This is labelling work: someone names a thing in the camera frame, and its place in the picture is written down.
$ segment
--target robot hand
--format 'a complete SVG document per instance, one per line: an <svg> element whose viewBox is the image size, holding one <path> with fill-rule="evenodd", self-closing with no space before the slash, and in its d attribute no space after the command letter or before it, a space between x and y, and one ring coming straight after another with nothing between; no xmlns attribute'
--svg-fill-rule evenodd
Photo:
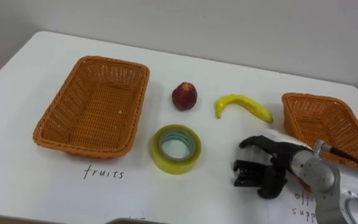
<svg viewBox="0 0 358 224"><path fill-rule="evenodd" d="M249 137L240 143L241 148L247 146L257 146L272 155L272 166L266 170L280 172L270 173L273 177L268 179L283 180L285 173L283 175L282 170L287 170L311 187L316 197L316 219L319 224L358 224L358 170L321 159L319 153L321 150L329 151L358 163L356 158L323 141L315 144L313 153L304 143L272 130L261 136ZM242 174L242 177L240 175L236 180L237 183L244 180L244 173L249 174L250 169L246 167L249 163L243 161L240 168L235 167L240 169ZM264 177L269 175L266 170L263 173ZM277 197L286 183L265 180L266 178L263 178L258 190L258 194L263 198ZM260 191L269 193L268 197L264 197Z"/></svg>

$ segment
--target basket rim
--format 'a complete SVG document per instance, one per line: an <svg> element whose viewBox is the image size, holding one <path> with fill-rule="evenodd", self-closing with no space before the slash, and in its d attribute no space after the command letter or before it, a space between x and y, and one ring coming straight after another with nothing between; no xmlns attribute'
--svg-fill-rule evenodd
<svg viewBox="0 0 358 224"><path fill-rule="evenodd" d="M48 105L48 108L45 110L44 114L42 115L42 117L38 121L38 123L37 123L37 125L36 125L36 127L34 129L34 132L33 132L33 140L34 140L35 143L37 143L40 146L43 146L43 144L59 145L59 147L53 147L53 149L56 149L56 150L59 150L59 151L65 151L64 149L61 149L61 148L71 148L71 149L75 149L78 152L80 152L80 151L90 151L90 152L98 152L98 153L102 153L102 154L111 154L111 153L124 152L124 151L126 151L125 148L128 145L131 144L131 139L134 138L134 130L136 129L137 123L139 122L139 118L137 118L137 116L140 117L139 111L141 110L141 106L138 106L137 109L136 109L135 114L138 114L138 115L133 116L133 118L131 118L130 135L127 136L125 144L120 148L90 148L90 147L84 147L84 146L79 146L79 145L74 145L74 144L67 144L67 143L62 143L62 142L58 142L58 141L53 141L53 140L45 139L45 138L42 137L42 131L44 130L44 127L42 126L42 124L44 122L46 122L46 120L49 118L49 116L52 114L52 112L57 107L57 104L62 100L62 96L67 91L67 88L68 88L69 84L73 81L73 79L75 77L75 74L77 73L78 69L80 69L81 64L85 60L104 60L104 61L116 62L116 63L124 63L124 64L139 67L140 69L143 70L144 78L143 78L142 82L145 82L145 85L141 85L141 91L144 92L143 93L143 97L144 97L145 89L147 87L147 82L148 82L149 76L150 76L150 70L149 70L149 68L147 66L142 65L140 63L136 63L136 62L129 62L129 61L119 60L119 59L115 59L115 58L107 58L107 57L92 56L92 55L84 56L84 57L80 58L75 63L73 69L71 70L71 72L67 76L66 80L63 82L63 84L60 87L58 93L55 95L55 97L53 98L51 103Z"/></svg>
<svg viewBox="0 0 358 224"><path fill-rule="evenodd" d="M283 101L284 107L287 107L289 110L292 110L292 107L289 104L289 100L291 98L292 99L294 99L294 98L308 98L308 99L323 100L323 101L334 101L336 103L339 103L341 106L345 107L346 112L352 118L352 121L354 122L354 124L356 125L356 127L358 129L358 119L354 115L352 109L349 107L349 105L347 105L347 103L345 103L344 101L342 101L342 100L340 100L338 98L331 97L331 96L312 95L312 94L309 94L309 93L285 93L282 96L282 101ZM301 135L302 139L304 139L304 136L302 135L302 133L300 131L298 120L294 117L293 113L291 113L290 115L291 115L292 120L295 123L295 126L296 126L296 129L297 129L298 133Z"/></svg>

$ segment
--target paper sheet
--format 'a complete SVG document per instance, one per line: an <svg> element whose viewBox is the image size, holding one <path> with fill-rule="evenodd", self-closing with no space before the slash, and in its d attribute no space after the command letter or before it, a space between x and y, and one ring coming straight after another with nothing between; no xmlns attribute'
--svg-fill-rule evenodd
<svg viewBox="0 0 358 224"><path fill-rule="evenodd" d="M281 194L267 202L269 224L310 224L316 221L316 200L300 185L297 178L287 175L288 183Z"/></svg>

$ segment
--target tape roll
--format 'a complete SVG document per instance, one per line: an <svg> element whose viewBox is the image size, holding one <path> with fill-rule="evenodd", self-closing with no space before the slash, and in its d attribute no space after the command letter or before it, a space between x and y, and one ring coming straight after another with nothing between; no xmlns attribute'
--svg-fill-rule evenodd
<svg viewBox="0 0 358 224"><path fill-rule="evenodd" d="M185 146L187 152L178 155L183 149L175 148L177 145L172 144L175 141ZM159 129L153 137L151 155L154 164L169 174L189 172L200 154L201 141L197 134L186 126L171 124Z"/></svg>

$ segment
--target white wall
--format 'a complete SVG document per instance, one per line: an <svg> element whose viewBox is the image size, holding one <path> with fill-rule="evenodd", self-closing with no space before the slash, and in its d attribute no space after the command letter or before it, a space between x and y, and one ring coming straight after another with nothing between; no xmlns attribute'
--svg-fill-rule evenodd
<svg viewBox="0 0 358 224"><path fill-rule="evenodd" d="M358 0L0 0L0 67L38 30L358 87Z"/></svg>

